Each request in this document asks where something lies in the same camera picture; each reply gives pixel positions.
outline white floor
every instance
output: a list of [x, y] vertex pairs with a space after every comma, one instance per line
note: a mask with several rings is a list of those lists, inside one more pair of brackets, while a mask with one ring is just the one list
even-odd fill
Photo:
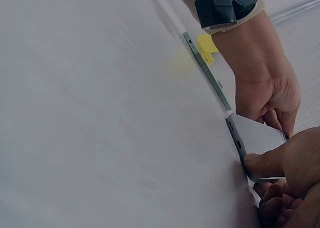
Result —
[[[266, 11], [273, 15], [308, 0], [265, 0]], [[202, 31], [180, 0], [167, 0], [181, 22], [195, 38]], [[291, 61], [301, 88], [301, 108], [295, 131], [320, 126], [320, 7], [306, 11], [276, 26], [286, 55]], [[229, 102], [235, 108], [234, 76], [221, 55], [210, 67], [221, 81]]]

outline white surface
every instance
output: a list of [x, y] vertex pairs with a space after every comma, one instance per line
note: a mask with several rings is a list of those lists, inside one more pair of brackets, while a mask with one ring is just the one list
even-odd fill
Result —
[[0, 0], [0, 227], [256, 226], [224, 113], [160, 16]]

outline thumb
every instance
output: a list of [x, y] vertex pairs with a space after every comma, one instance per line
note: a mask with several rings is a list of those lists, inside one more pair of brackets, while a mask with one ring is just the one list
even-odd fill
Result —
[[289, 137], [292, 137], [293, 135], [297, 113], [298, 109], [295, 109], [291, 112], [281, 113], [280, 124], [283, 132]]
[[254, 176], [260, 178], [283, 177], [283, 159], [287, 144], [264, 154], [248, 154], [244, 158], [245, 168]]

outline hand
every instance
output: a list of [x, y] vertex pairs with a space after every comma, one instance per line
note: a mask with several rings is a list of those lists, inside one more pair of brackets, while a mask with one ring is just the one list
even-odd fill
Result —
[[244, 165], [257, 177], [286, 177], [254, 185], [261, 197], [258, 215], [263, 227], [320, 227], [320, 127], [263, 155], [249, 154]]
[[299, 86], [266, 13], [212, 38], [235, 75], [236, 112], [291, 137]]
[[256, 81], [235, 77], [236, 113], [265, 122], [268, 126], [292, 136], [300, 106], [300, 91], [296, 76], [288, 61], [279, 65], [287, 73]]

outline finger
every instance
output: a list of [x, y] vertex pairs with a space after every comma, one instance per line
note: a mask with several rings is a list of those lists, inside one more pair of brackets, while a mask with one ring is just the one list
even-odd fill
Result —
[[257, 177], [283, 177], [283, 159], [287, 143], [262, 155], [248, 154], [244, 157], [246, 169]]
[[239, 95], [235, 95], [235, 112], [236, 114], [243, 116], [251, 120], [258, 120], [260, 117], [268, 111], [267, 107], [262, 107], [258, 104], [252, 104], [244, 102], [243, 98], [240, 98]]
[[281, 213], [281, 215], [284, 218], [291, 218], [294, 214], [295, 210], [294, 209], [286, 209], [284, 212]]
[[288, 208], [291, 208], [292, 204], [294, 204], [294, 202], [295, 202], [297, 199], [293, 198], [293, 197], [290, 196], [290, 195], [283, 194], [282, 200], [283, 200], [283, 206], [284, 206], [284, 208], [288, 209]]
[[262, 117], [259, 117], [256, 122], [263, 124], [264, 123], [264, 119]]
[[278, 120], [281, 119], [281, 111], [279, 109], [274, 109], [275, 110], [275, 113], [276, 113], [276, 116], [278, 117]]
[[285, 180], [278, 180], [276, 183], [281, 185], [284, 194], [287, 194], [295, 199], [299, 198], [299, 196], [292, 191], [292, 189]]
[[283, 201], [279, 197], [274, 197], [267, 202], [263, 203], [258, 208], [259, 218], [263, 220], [272, 220], [277, 218], [282, 211]]
[[294, 109], [291, 112], [282, 112], [281, 113], [280, 124], [281, 124], [283, 132], [287, 136], [289, 136], [289, 138], [291, 138], [293, 135], [297, 113], [298, 113], [298, 109]]
[[253, 185], [253, 189], [255, 192], [259, 195], [260, 198], [262, 198], [265, 195], [265, 192], [268, 190], [268, 188], [271, 186], [271, 183], [255, 183]]
[[264, 193], [264, 196], [261, 198], [260, 204], [267, 202], [274, 197], [282, 198], [282, 195], [283, 192], [281, 186], [279, 184], [272, 184]]
[[277, 113], [274, 109], [266, 112], [266, 114], [263, 116], [263, 119], [268, 126], [282, 131], [282, 127], [278, 121]]

